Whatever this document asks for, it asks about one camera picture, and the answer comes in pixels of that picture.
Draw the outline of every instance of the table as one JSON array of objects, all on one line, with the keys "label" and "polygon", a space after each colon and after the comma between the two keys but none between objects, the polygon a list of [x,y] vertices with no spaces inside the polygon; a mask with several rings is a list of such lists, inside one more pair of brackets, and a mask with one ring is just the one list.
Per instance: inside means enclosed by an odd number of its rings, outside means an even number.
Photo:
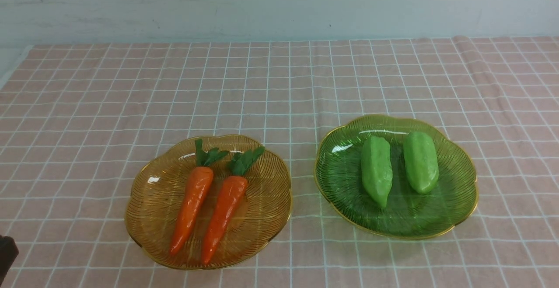
[{"label": "table", "polygon": [[[372,236],[313,181],[318,142],[414,117],[477,167],[445,236]],[[539,288],[559,282],[559,38],[37,45],[0,91],[0,234],[16,288]],[[155,265],[130,240],[132,179],[176,142],[242,133],[286,160],[292,219],[226,270]]]}]

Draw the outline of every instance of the dark object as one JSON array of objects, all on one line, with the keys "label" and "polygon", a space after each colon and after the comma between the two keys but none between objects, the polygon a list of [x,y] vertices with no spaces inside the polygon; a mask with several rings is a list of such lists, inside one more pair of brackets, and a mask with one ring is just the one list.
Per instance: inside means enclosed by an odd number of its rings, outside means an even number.
[{"label": "dark object", "polygon": [[19,252],[14,239],[0,236],[0,286]]}]

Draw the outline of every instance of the amber glass plate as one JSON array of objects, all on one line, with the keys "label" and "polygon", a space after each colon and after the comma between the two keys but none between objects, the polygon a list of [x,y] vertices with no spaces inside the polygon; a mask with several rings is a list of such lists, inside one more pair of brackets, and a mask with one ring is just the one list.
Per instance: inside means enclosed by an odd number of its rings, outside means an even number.
[{"label": "amber glass plate", "polygon": [[[411,189],[402,144],[411,131],[425,132],[437,148],[439,182],[431,193]],[[376,205],[361,184],[361,149],[371,136],[389,141],[393,187],[388,205]],[[433,126],[408,118],[365,115],[338,127],[320,143],[315,165],[320,192],[355,226],[393,238],[419,240],[449,232],[475,210],[476,169],[471,158]]]},{"label": "amber glass plate", "polygon": [[124,222],[126,229],[155,262],[171,268],[198,270],[221,268],[256,255],[285,226],[291,214],[291,178],[283,160],[266,150],[246,173],[249,187],[220,246],[208,266],[200,262],[201,242],[213,213],[222,181],[230,173],[226,163],[232,154],[211,166],[214,183],[200,210],[194,232],[183,250],[170,256],[174,223],[184,197],[188,173],[196,166],[194,140],[202,138],[204,150],[244,152],[261,146],[242,135],[196,137],[184,140],[148,163],[132,186]]}]

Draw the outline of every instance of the orange carrot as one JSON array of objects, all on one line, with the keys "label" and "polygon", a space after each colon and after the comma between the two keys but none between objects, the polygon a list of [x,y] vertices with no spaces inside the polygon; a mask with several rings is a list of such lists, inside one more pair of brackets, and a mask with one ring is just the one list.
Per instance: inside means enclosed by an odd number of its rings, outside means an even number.
[{"label": "orange carrot", "polygon": [[243,175],[263,153],[264,147],[258,147],[254,151],[247,150],[244,154],[236,153],[228,164],[232,175],[223,181],[214,214],[202,242],[202,263],[204,265],[208,265],[214,256],[219,242],[225,235],[227,225],[239,207],[248,187],[248,181]]},{"label": "orange carrot", "polygon": [[171,255],[180,251],[194,229],[196,215],[214,180],[214,171],[209,166],[229,154],[229,151],[219,151],[217,147],[208,150],[208,152],[203,151],[202,140],[196,140],[194,144],[196,145],[196,168],[192,169],[186,181],[184,199],[180,206],[173,238],[171,239],[169,249]]}]

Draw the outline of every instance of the carrot leaves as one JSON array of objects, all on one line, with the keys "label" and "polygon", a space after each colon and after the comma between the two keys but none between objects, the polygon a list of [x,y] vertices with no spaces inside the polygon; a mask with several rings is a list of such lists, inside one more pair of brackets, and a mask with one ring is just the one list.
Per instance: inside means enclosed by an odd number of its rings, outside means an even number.
[{"label": "carrot leaves", "polygon": [[219,148],[214,147],[207,152],[202,149],[202,140],[198,139],[194,141],[194,146],[196,147],[196,165],[198,167],[209,167],[212,163],[223,159],[229,154],[227,150],[219,150]]},{"label": "carrot leaves", "polygon": [[258,157],[264,154],[264,147],[258,147],[254,151],[249,149],[242,153],[235,153],[231,158],[231,161],[227,164],[229,170],[231,170],[233,175],[243,176],[250,166],[256,162]]}]

